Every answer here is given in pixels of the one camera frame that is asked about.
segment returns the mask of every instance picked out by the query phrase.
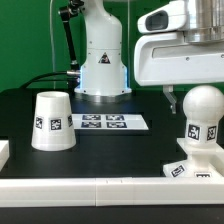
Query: warning sticker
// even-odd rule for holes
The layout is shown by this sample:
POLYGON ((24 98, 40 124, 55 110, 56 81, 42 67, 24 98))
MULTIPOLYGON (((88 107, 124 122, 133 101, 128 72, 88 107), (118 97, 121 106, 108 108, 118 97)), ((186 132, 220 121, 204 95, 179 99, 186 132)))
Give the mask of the warning sticker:
POLYGON ((100 64, 110 64, 110 60, 109 60, 106 52, 103 54, 103 56, 99 60, 99 63, 100 64))

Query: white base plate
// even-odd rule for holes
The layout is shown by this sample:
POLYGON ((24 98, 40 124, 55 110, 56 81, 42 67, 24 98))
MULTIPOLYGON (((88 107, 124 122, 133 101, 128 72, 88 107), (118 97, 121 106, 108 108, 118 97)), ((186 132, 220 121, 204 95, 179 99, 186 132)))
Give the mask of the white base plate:
POLYGON ((72 114, 75 129, 148 130, 141 115, 72 114))

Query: black cable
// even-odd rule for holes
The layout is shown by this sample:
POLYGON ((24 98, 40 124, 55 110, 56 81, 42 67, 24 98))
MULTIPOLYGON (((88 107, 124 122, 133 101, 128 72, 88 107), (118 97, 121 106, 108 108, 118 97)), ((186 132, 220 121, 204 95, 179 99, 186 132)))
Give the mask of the black cable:
POLYGON ((35 78, 31 79, 30 81, 24 83, 21 85, 19 88, 25 89, 27 86, 29 86, 32 82, 35 82, 38 79, 42 79, 45 77, 50 77, 50 76, 58 76, 58 75, 67 75, 67 71, 61 71, 61 72, 51 72, 43 75, 36 76, 35 78))

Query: cable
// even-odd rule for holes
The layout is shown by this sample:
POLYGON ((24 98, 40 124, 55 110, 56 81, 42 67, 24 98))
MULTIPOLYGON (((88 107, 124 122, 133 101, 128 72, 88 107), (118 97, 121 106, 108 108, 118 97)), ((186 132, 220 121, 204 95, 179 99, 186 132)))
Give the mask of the cable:
POLYGON ((59 76, 59 75, 67 75, 67 71, 61 71, 61 72, 51 72, 51 73, 47 73, 47 74, 43 74, 43 75, 39 75, 36 76, 35 78, 31 79, 30 81, 24 83, 23 85, 21 85, 19 88, 21 89, 25 89, 27 88, 27 86, 29 86, 32 82, 35 82, 38 79, 42 79, 42 78, 46 78, 46 77, 50 77, 50 76, 59 76))
POLYGON ((54 0, 50 2, 50 38, 51 38, 51 54, 52 54, 52 68, 53 72, 56 71, 56 60, 55 60, 55 44, 54 44, 54 28, 53 28, 53 3, 54 0))

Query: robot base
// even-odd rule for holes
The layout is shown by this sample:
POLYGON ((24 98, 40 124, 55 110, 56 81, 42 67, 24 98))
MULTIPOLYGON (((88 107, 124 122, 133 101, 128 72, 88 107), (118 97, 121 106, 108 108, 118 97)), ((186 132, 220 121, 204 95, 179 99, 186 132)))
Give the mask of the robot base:
POLYGON ((95 103, 117 103, 131 99, 131 89, 126 89, 124 93, 114 96, 89 95, 75 91, 75 98, 95 103))

